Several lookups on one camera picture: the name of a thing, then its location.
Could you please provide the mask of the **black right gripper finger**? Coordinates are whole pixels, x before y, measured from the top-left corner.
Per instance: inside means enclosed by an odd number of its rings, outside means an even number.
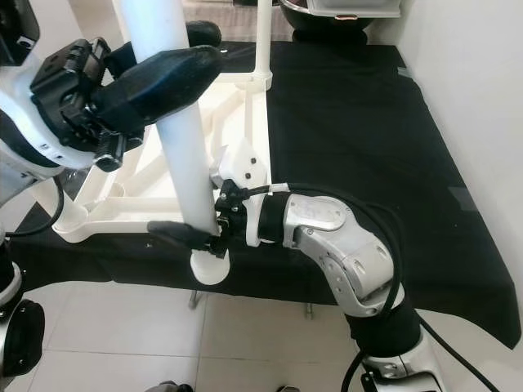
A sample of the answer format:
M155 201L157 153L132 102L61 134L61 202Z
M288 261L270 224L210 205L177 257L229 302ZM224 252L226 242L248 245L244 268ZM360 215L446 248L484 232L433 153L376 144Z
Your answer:
M199 230L183 221L152 220L147 223L147 233L164 240L165 243L180 245L187 249L210 252L217 236Z

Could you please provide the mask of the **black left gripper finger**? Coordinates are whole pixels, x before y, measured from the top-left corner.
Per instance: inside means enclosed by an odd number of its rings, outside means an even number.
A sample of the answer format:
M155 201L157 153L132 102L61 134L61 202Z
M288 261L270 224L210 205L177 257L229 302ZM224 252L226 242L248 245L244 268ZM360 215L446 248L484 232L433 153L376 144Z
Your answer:
M221 45L220 27L210 21L190 21L186 23L188 45L195 47L209 45L217 47ZM133 42L125 42L120 48L112 50L107 55L107 70L112 78L119 78L121 74L130 70L138 64L133 49Z
M124 45L102 59L113 81L91 95L91 116L109 130L131 130L193 105L223 70L219 48L161 50L136 60Z

